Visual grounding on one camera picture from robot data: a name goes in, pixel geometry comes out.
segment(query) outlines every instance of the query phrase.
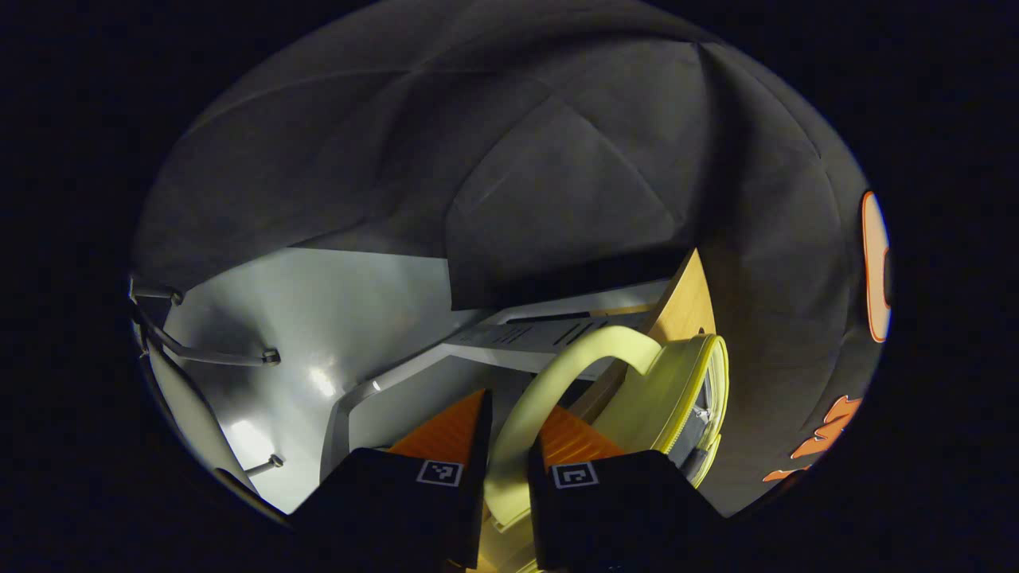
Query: yellow handle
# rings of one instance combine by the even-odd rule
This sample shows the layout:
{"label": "yellow handle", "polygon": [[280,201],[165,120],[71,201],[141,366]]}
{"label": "yellow handle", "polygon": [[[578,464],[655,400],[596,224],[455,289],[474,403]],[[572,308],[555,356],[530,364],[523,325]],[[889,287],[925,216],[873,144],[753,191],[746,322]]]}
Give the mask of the yellow handle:
{"label": "yellow handle", "polygon": [[485,502],[497,529],[512,526],[530,512],[527,452],[577,376],[594,361],[609,356],[644,375],[660,352],[661,346],[650,336],[625,326],[605,326],[578,338],[534,378],[509,412],[489,456]]}

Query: orange logo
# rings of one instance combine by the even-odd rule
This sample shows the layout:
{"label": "orange logo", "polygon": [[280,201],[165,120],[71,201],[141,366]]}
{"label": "orange logo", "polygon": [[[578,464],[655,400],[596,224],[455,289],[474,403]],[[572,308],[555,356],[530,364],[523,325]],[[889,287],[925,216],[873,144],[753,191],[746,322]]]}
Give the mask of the orange logo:
{"label": "orange logo", "polygon": [[[853,414],[856,413],[857,408],[860,407],[860,400],[850,400],[848,396],[843,396],[839,400],[835,401],[832,409],[824,416],[824,425],[814,430],[813,437],[808,438],[806,441],[800,445],[795,452],[789,457],[792,460],[797,458],[802,458],[803,456],[809,456],[811,454],[819,454],[824,452],[835,442],[842,434],[842,430],[846,429],[846,425],[849,424],[849,420],[853,418]],[[775,470],[764,476],[761,481],[774,481],[776,479],[785,479],[786,476],[797,470]]]}

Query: dark background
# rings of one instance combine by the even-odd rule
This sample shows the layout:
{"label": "dark background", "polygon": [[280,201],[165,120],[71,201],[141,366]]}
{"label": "dark background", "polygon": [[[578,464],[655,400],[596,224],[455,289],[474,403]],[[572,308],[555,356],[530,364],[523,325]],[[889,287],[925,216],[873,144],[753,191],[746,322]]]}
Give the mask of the dark background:
{"label": "dark background", "polygon": [[[343,570],[300,552],[173,440],[132,368],[122,277],[147,189],[191,120],[266,57],[367,3],[38,4],[0,17],[16,60],[3,109],[28,127],[5,138],[12,202],[30,215],[14,250],[38,263],[12,266],[29,278],[14,282],[41,299],[13,305],[29,320],[8,337],[28,366],[9,386],[29,398],[12,436],[14,570]],[[896,265],[892,331],[851,431],[726,551],[691,555],[755,570],[1015,570],[1001,553],[1017,531],[1014,447],[994,446],[1016,378],[996,362],[1010,356],[996,341],[1019,288],[1006,277],[1014,255],[1001,253],[1019,220],[1005,180],[1015,10],[654,4],[757,58],[829,119],[881,200]]]}

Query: wooden board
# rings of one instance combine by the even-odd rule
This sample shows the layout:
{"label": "wooden board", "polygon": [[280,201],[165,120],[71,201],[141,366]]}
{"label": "wooden board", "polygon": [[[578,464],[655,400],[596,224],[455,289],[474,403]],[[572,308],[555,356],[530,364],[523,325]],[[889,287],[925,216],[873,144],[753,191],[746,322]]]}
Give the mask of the wooden board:
{"label": "wooden board", "polygon": [[[640,331],[658,343],[692,338],[702,331],[716,333],[711,296],[697,249],[690,251],[680,264]],[[625,362],[612,362],[591,387],[577,399],[570,411],[587,422],[593,422],[623,384],[626,371]]]}

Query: gray fabric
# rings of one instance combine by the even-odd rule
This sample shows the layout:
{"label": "gray fabric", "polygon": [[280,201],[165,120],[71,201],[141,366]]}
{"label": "gray fabric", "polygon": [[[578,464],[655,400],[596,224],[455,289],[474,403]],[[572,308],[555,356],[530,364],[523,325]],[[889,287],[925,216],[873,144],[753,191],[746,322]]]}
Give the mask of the gray fabric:
{"label": "gray fabric", "polygon": [[813,461],[789,453],[876,365],[866,188],[791,88],[640,2],[391,0],[198,118],[135,262],[186,291],[292,245],[446,257],[463,309],[669,276],[697,247],[732,369],[701,491],[728,515]]}

